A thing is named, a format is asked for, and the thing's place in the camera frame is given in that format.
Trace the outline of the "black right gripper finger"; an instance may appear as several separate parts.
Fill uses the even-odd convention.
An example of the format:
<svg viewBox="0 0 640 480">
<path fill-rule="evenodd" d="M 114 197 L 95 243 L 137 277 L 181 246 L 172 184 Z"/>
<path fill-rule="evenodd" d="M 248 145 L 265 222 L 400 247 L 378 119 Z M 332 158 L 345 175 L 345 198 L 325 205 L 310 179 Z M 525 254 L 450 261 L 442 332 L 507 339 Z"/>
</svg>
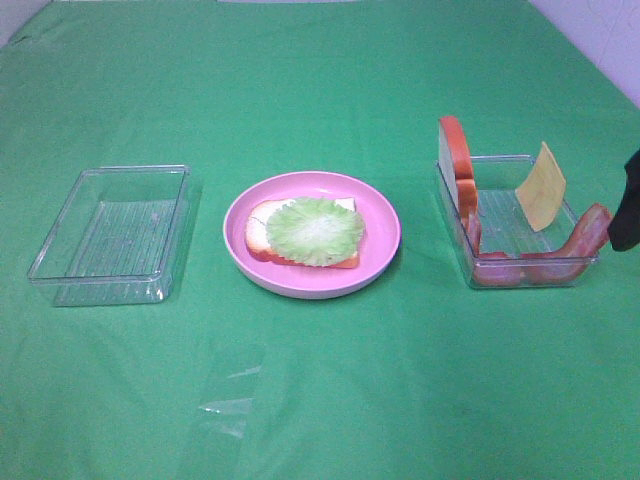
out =
<svg viewBox="0 0 640 480">
<path fill-rule="evenodd" d="M 639 243 L 639 152 L 625 164 L 625 172 L 625 191 L 607 229 L 613 250 L 619 252 L 630 250 Z"/>
</svg>

